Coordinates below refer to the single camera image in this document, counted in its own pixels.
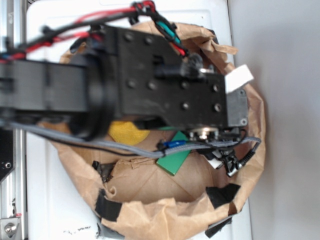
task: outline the yellow sponge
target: yellow sponge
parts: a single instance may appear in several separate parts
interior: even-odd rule
[[[150,131],[137,129],[131,121],[113,121],[108,133],[115,142],[133,146],[145,140]]]

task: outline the hex screw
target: hex screw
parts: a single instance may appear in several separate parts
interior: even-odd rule
[[[129,79],[127,82],[126,82],[126,85],[131,88],[131,89],[135,89],[136,86],[137,86],[137,83],[134,79]]]
[[[181,107],[183,110],[188,110],[190,108],[189,103],[187,102],[182,103]]]
[[[245,126],[248,124],[248,120],[246,118],[242,118],[240,123],[242,126]]]
[[[246,92],[245,92],[245,90],[241,89],[241,90],[239,91],[239,94],[240,94],[241,96],[245,96],[245,95],[246,95]]]
[[[5,166],[5,168],[9,169],[9,168],[11,168],[11,163],[7,162],[4,166]]]
[[[218,112],[218,113],[220,113],[221,110],[222,110],[222,107],[221,107],[221,105],[220,105],[219,103],[216,103],[216,104],[213,106],[213,108],[214,108],[214,110],[215,110],[216,112]]]
[[[181,88],[183,88],[183,89],[188,89],[189,86],[190,86],[190,84],[189,84],[187,81],[183,81],[183,82],[181,83]]]
[[[134,35],[132,34],[132,32],[126,32],[124,34],[124,39],[128,42],[132,42],[134,40]]]
[[[17,230],[16,225],[14,225],[13,223],[8,223],[5,227],[4,227],[4,231],[7,235],[10,235],[12,233],[14,233]]]
[[[157,89],[157,85],[153,82],[153,81],[149,81],[147,83],[147,87],[150,89],[150,90],[156,90]]]
[[[152,39],[152,37],[150,36],[147,36],[145,39],[144,39],[144,42],[147,44],[147,45],[151,45],[154,40]]]
[[[219,92],[219,90],[220,90],[220,87],[219,87],[219,85],[218,84],[214,84],[213,86],[212,86],[212,90],[214,91],[214,92]]]

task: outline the white surface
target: white surface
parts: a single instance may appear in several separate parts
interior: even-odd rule
[[[265,172],[254,240],[320,238],[320,1],[230,0],[232,36],[266,100]]]
[[[100,2],[102,4],[96,0],[38,1],[32,4],[27,14],[27,37],[32,39],[39,35],[44,24],[55,28],[88,12],[123,8],[131,3],[126,0]],[[221,44],[231,44],[225,0],[156,1],[156,6],[170,21],[198,24],[214,29]],[[127,21],[118,21],[116,24],[129,26]],[[57,62],[72,43],[73,41],[69,41],[39,50],[29,58]],[[27,136],[27,191],[30,240],[96,239],[97,219],[64,171],[57,151],[51,144],[31,134]],[[201,233],[192,239],[208,238]],[[226,226],[212,239],[251,240],[248,204],[244,206],[241,214],[234,217],[232,225]]]

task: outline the metal frame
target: metal frame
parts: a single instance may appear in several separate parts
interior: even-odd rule
[[[9,37],[14,46],[26,40],[26,0],[0,0],[0,51],[6,50],[4,37]],[[14,171],[0,185],[0,218],[19,217],[21,236],[28,238],[27,191],[26,191],[26,133],[21,130],[13,131]]]

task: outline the brown paper bag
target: brown paper bag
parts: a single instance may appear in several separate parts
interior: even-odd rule
[[[227,74],[235,67],[227,63],[227,54],[237,49],[219,45],[213,32],[196,25],[177,23],[177,34],[190,52],[201,54],[205,65],[214,64]],[[153,22],[133,27],[137,31],[159,32]],[[61,62],[68,63],[72,54],[67,52]],[[78,192],[101,217],[104,226],[131,240],[185,240],[208,226],[239,213],[257,184],[265,162],[265,109],[264,102],[250,86],[245,87],[248,107],[248,135],[262,139],[255,156],[232,178],[224,168],[213,169],[196,151],[189,154],[175,176],[155,165],[155,159],[119,157],[98,150],[53,143],[59,158]],[[47,125],[67,131],[65,125]],[[170,140],[171,131],[152,131],[136,145],[155,150],[160,139]],[[241,158],[249,150],[248,144],[237,147]],[[116,163],[112,179],[103,184],[101,176],[92,167]]]

